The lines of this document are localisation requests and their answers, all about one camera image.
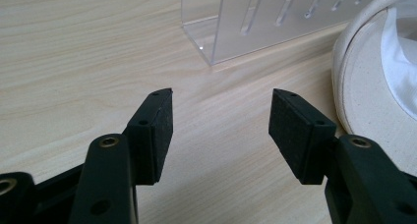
wooden table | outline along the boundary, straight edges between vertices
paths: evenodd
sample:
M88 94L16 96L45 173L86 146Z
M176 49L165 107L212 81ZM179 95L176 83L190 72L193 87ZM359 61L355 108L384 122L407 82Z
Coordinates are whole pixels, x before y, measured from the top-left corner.
M268 135L272 89L336 121L327 29L208 66L180 0L0 0L0 173L41 182L121 133L172 87L162 178L138 187L142 223L329 223L323 186L301 186Z

white fabric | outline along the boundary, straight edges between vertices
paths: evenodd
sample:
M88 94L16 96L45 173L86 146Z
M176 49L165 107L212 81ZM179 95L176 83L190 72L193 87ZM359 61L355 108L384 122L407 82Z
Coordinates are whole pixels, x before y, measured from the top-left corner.
M407 7L417 17L417 3ZM388 87L401 108L417 120L417 64L404 55L403 48L417 55L417 41L402 38L397 33L397 9L388 9L387 19L381 41L381 58Z
M406 8L417 2L400 1L374 0L346 27L333 48L332 83L344 129L375 140L400 170L417 176L417 23L408 19L416 10Z

light wood grain surface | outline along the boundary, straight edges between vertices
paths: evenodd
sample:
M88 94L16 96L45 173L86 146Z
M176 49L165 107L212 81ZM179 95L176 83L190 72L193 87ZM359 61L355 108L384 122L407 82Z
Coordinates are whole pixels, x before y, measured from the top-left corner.
M172 87L161 181L138 187L142 223L329 223L323 186L301 186L268 135L272 89L336 121L327 29L210 67L180 0L0 0L0 173L41 182L121 133Z

transparent plastic holder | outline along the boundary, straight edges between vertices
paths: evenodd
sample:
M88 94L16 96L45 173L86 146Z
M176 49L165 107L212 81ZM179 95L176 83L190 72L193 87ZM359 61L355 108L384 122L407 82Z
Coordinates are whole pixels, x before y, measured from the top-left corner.
M182 0L184 31L210 65L343 24L372 0Z

metal screw head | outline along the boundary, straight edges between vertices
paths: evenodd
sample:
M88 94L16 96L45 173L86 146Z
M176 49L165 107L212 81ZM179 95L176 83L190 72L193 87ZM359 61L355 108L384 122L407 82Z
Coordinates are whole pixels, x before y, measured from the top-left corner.
M117 139L117 138L105 138L105 139L100 141L99 145L100 145L100 147L107 148L107 147L114 146L118 143L119 143L119 139Z
M349 141L353 145L358 146L358 147L362 147L362 148L371 147L371 144L367 140L363 140L363 139L360 139L360 138L351 138L351 139L349 139Z
M18 181L14 178L5 178L0 180L0 196L11 191L17 184Z

